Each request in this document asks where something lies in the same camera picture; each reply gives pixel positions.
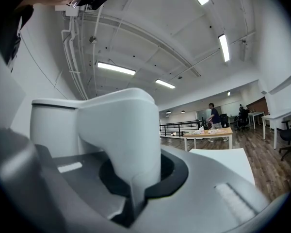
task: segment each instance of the wooden floor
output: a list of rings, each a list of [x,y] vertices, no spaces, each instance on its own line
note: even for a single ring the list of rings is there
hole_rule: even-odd
[[[244,132],[233,130],[233,148],[243,148],[248,157],[256,187],[270,200],[291,190],[291,153],[284,161],[279,153],[279,148],[286,147],[287,142],[280,138],[280,131],[277,132],[277,149],[273,149],[274,132],[266,128],[266,140],[263,140],[263,127],[261,125],[253,127]],[[184,150],[184,140],[174,138],[161,138],[161,144],[173,146]],[[194,148],[194,141],[188,140],[188,150]],[[196,140],[197,149],[224,150],[228,149],[228,142],[223,142],[221,138],[214,138],[211,143],[207,139]]]

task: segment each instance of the black railing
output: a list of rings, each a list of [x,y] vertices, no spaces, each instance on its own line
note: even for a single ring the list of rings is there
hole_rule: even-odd
[[[167,123],[160,125],[161,135],[173,135],[173,136],[183,136],[185,133],[189,133],[185,131],[185,128],[193,128],[199,129],[201,126],[204,126],[205,129],[208,128],[206,124],[206,120],[202,117],[201,120],[196,121],[186,121],[186,122],[175,122],[175,123]]]

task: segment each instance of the blue shirt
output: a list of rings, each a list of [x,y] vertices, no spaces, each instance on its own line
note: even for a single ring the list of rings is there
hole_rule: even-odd
[[[219,122],[221,122],[219,113],[218,113],[218,111],[215,108],[213,108],[211,110],[211,114],[214,115],[214,117],[212,118],[212,123],[219,123]]]

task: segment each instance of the vent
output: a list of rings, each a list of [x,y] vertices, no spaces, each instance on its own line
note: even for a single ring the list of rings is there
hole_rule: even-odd
[[[86,8],[85,8],[85,12],[91,12],[91,11],[94,11],[94,10],[92,9],[92,6],[89,5],[89,4],[87,4],[87,5],[86,5]]]

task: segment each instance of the cable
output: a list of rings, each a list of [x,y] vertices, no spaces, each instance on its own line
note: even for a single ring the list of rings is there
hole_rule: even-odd
[[[22,40],[23,40],[23,42],[24,42],[25,47],[26,47],[27,50],[28,50],[28,53],[29,53],[30,56],[32,57],[33,61],[34,61],[35,64],[37,65],[37,67],[40,69],[40,71],[43,73],[43,75],[47,78],[47,80],[52,84],[52,86],[53,86],[56,90],[58,90],[58,89],[55,87],[55,85],[52,83],[52,81],[47,77],[47,75],[42,71],[42,69],[41,69],[41,67],[39,66],[39,64],[35,61],[33,55],[31,54],[31,52],[29,51],[29,48],[27,47],[27,44],[26,44],[26,42],[25,42],[25,40],[24,40],[23,35],[21,34],[21,31],[19,31],[19,33],[20,33],[20,36],[21,36],[21,38],[22,38]],[[63,97],[65,97],[66,99],[68,99],[64,94],[61,93],[60,90],[58,90],[58,92],[59,92]]]
[[[247,35],[248,35],[249,30],[248,30],[248,24],[247,24],[247,18],[246,18],[246,11],[245,11],[245,9],[244,9],[243,0],[241,0],[241,4],[242,4],[242,10],[243,10],[243,15],[244,15],[244,21],[245,21],[245,24],[246,24],[246,27],[247,27]]]

